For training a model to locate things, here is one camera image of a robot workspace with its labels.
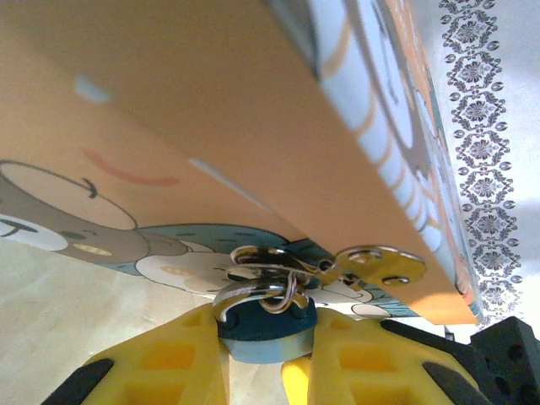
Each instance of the ornamental damask border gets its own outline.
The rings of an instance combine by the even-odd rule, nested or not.
[[[510,140],[505,119],[505,85],[497,78],[501,60],[495,57],[500,43],[492,8],[495,0],[441,0],[446,14],[440,22],[446,27],[443,47],[450,86],[449,101],[455,124],[453,137],[461,144],[455,159],[462,211],[468,244],[483,299],[487,326],[505,318],[520,302],[521,293],[514,284],[521,277],[513,272],[521,267],[520,256],[513,252],[519,240],[510,200],[514,191],[507,159]]]

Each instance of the cartoon bear face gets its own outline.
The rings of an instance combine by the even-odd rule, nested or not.
[[[96,264],[135,262],[154,249],[187,248],[162,235],[138,232],[131,215],[95,185],[18,162],[0,162],[0,236]]]

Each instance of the metal rivet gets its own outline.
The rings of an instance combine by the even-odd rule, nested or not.
[[[409,284],[410,278],[405,276],[390,276],[384,277],[382,283],[386,285],[395,285],[395,284]]]

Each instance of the cartoon illustration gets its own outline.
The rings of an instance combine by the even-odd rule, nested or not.
[[[402,43],[397,40],[392,12],[386,1],[358,3],[362,26],[367,34],[367,48],[375,64],[385,106],[396,123],[396,140],[401,153],[420,181],[428,179],[431,159],[424,141],[423,114],[414,96],[415,81]]]
[[[233,265],[230,253],[239,246],[283,247],[312,264],[330,256],[311,240],[289,242],[239,225],[138,228],[91,180],[76,182],[7,160],[0,161],[0,237],[208,297],[235,281],[226,270]],[[355,292],[336,282],[310,295],[351,316],[415,316],[375,286]]]
[[[0,236],[86,262],[116,266],[149,254],[181,255],[178,240],[137,229],[129,213],[90,181],[69,180],[31,165],[0,162]]]

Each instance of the metal ring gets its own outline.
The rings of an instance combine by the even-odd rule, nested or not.
[[[243,302],[259,300],[262,308],[272,314],[285,312],[294,302],[300,309],[307,308],[310,298],[303,289],[297,289],[295,278],[293,283],[284,279],[267,278],[240,281],[231,284],[216,295],[213,300],[213,315],[221,322],[227,322],[227,311]],[[269,298],[282,298],[282,301],[273,306],[265,300]]]
[[[236,264],[234,266],[231,266],[229,268],[229,272],[234,271],[235,269],[247,269],[252,271],[259,271],[262,272],[263,270],[273,270],[275,272],[281,272],[281,273],[290,273],[295,272],[303,277],[305,280],[309,280],[306,276],[311,276],[315,278],[319,278],[320,274],[312,272],[310,270],[302,269],[302,268],[296,268],[296,267],[287,267],[282,266],[280,264],[264,264],[264,263],[249,263],[249,264]]]
[[[301,261],[291,252],[275,247],[240,246],[230,253],[230,258],[239,267],[274,269],[316,276],[318,268]]]
[[[213,299],[213,315],[218,321],[227,322],[227,311],[242,302],[266,300],[283,295],[287,282],[277,278],[253,279],[228,285]]]
[[[285,295],[277,304],[270,304],[268,301],[261,300],[261,306],[271,314],[281,314],[285,312],[293,303],[294,296],[296,295],[296,277],[291,272],[287,276],[287,289]]]
[[[252,280],[254,278],[285,278],[291,272],[294,273],[296,282],[300,285],[307,285],[316,279],[315,274],[308,274],[293,268],[275,267],[274,265],[237,264],[229,267],[226,274],[228,278],[232,276],[234,278]]]

